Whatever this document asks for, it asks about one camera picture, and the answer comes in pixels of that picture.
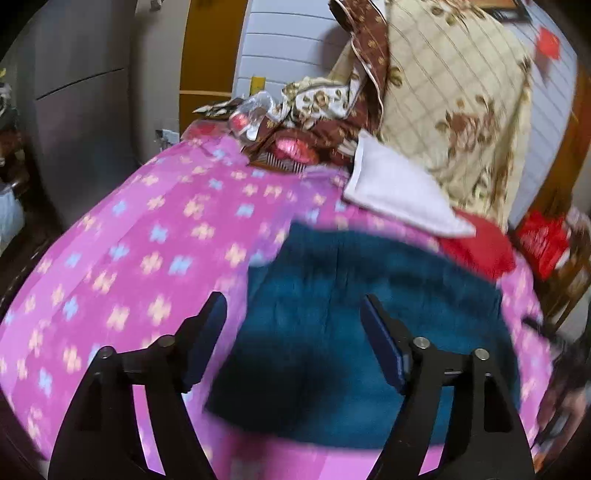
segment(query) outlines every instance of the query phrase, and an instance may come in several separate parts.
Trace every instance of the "teal cloth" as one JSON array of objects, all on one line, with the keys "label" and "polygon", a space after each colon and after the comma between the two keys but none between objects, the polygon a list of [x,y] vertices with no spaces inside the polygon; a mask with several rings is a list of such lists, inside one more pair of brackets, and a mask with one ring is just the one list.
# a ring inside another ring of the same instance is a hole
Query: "teal cloth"
[{"label": "teal cloth", "polygon": [[[248,273],[248,311],[206,408],[244,430],[333,447],[383,447],[402,405],[359,319],[375,294],[438,348],[496,358],[515,404],[519,373],[501,294],[451,261],[359,232],[293,224],[277,258]],[[431,443],[443,443],[452,389]]]}]

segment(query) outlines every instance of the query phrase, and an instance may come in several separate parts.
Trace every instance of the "pink blanket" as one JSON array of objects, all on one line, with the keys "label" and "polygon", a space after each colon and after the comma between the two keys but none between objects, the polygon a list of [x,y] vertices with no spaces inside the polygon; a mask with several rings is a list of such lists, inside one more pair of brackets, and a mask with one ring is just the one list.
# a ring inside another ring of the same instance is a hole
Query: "pink blanket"
[{"label": "pink blanket", "polygon": [[[215,373],[246,310],[250,261],[273,258],[298,218],[324,228],[358,229],[438,250],[434,238],[340,201],[334,170],[304,177],[246,166],[230,138],[192,140],[141,168],[60,238],[19,292],[0,326],[0,386],[40,450],[51,455],[80,379],[103,345],[119,351],[174,333],[212,290],[228,299],[228,320],[204,380],[184,396],[220,480],[364,479],[377,451],[329,449],[254,436],[203,411]],[[530,440],[548,383],[548,346],[521,328],[539,315],[521,257],[499,281],[522,382],[521,418]],[[135,390],[148,465],[161,471],[143,391]],[[435,468],[431,448],[423,470]]]}]

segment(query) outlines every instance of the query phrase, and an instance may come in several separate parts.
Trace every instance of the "red bag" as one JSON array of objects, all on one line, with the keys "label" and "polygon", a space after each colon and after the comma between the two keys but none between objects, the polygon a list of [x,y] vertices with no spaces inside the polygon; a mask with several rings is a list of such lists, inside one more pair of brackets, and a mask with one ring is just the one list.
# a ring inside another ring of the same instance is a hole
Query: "red bag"
[{"label": "red bag", "polygon": [[517,234],[527,261],[542,280],[548,279],[569,247],[563,223],[564,216],[550,219],[533,210]]}]

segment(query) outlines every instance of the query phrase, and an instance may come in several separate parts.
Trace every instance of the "cream floral quilt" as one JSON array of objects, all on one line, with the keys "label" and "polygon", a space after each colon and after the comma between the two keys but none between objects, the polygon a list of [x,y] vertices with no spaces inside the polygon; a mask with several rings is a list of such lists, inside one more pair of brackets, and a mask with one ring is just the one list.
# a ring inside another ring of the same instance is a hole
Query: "cream floral quilt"
[{"label": "cream floral quilt", "polygon": [[506,226],[530,130],[530,59],[466,0],[390,0],[380,140],[422,165],[450,202]]}]

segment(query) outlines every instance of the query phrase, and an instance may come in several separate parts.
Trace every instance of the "wooden door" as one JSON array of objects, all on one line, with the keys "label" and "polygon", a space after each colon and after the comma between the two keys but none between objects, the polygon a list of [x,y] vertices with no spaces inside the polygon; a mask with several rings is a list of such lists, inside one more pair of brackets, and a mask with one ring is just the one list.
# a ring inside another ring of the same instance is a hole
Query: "wooden door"
[{"label": "wooden door", "polygon": [[181,132],[196,118],[197,107],[230,99],[247,3],[191,0],[178,100]]},{"label": "wooden door", "polygon": [[591,77],[579,64],[569,123],[556,159],[530,209],[548,215],[564,213],[591,141]]}]

